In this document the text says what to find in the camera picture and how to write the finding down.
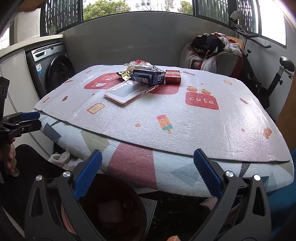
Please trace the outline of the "person's left hand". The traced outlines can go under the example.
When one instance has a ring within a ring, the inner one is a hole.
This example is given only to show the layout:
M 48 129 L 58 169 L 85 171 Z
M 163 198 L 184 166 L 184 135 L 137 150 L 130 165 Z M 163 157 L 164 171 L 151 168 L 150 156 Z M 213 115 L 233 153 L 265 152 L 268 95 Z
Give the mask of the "person's left hand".
M 20 171 L 16 167 L 16 149 L 14 146 L 13 138 L 9 144 L 4 144 L 1 146 L 1 176 L 5 180 L 8 175 L 17 177 Z

